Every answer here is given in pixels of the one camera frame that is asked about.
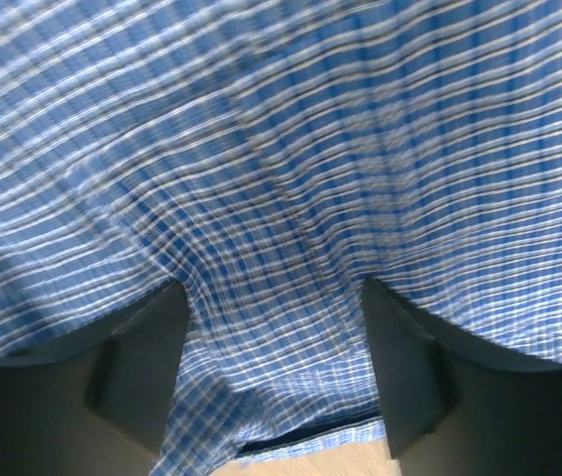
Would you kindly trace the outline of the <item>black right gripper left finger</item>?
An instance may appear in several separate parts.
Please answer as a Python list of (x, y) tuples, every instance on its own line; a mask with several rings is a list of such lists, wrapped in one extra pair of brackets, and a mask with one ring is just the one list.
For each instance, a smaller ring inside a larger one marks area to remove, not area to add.
[(0, 475), (145, 475), (160, 453), (190, 312), (167, 283), (0, 358)]

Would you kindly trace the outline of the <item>blue checked long sleeve shirt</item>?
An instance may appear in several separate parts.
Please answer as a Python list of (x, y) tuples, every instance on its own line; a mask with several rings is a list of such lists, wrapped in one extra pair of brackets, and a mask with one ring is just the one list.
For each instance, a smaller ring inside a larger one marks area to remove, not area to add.
[(0, 357), (180, 281), (154, 474), (383, 437), (367, 276), (562, 363), (562, 1), (0, 1)]

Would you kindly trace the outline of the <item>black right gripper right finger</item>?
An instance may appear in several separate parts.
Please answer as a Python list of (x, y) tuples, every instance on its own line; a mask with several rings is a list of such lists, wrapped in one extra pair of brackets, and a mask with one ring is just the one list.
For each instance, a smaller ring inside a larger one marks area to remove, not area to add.
[(477, 337), (376, 279), (362, 308), (404, 475), (562, 475), (562, 364)]

